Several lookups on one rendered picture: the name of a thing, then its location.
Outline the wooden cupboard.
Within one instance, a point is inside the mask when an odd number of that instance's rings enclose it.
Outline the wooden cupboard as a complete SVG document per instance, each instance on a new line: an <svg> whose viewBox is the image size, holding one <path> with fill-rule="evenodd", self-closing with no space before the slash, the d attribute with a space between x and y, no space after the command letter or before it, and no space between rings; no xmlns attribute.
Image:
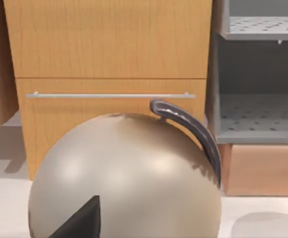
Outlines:
<svg viewBox="0 0 288 238"><path fill-rule="evenodd" d="M213 0L3 0L18 78L205 78Z"/></svg>

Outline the beige round kettle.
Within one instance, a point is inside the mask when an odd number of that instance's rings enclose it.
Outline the beige round kettle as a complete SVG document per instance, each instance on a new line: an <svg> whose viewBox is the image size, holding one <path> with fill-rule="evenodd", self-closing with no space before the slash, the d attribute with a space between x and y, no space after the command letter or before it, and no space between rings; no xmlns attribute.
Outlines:
<svg viewBox="0 0 288 238"><path fill-rule="evenodd" d="M217 238L221 161L192 115L151 100L151 116L110 114L66 133L46 154L28 201L30 238L49 238L100 196L100 238Z"/></svg>

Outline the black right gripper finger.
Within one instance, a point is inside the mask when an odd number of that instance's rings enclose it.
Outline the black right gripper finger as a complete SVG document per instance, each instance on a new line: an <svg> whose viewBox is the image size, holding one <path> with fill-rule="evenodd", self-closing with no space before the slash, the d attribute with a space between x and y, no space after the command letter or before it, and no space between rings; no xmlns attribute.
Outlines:
<svg viewBox="0 0 288 238"><path fill-rule="evenodd" d="M100 196L93 196L49 238L100 238Z"/></svg>

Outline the pale wooden drawer front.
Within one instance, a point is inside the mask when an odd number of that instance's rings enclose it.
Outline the pale wooden drawer front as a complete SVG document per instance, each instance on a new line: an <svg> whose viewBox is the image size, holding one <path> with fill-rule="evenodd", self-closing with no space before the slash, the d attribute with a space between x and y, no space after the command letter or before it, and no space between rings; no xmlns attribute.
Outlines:
<svg viewBox="0 0 288 238"><path fill-rule="evenodd" d="M288 196L288 145L220 144L228 196Z"/></svg>

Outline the grey pierced shelf unit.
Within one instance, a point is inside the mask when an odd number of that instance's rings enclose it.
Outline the grey pierced shelf unit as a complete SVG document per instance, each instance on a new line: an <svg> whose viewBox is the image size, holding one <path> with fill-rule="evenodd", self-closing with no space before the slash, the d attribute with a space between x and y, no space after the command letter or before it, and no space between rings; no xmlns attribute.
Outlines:
<svg viewBox="0 0 288 238"><path fill-rule="evenodd" d="M219 144L288 144L288 0L214 0L207 118Z"/></svg>

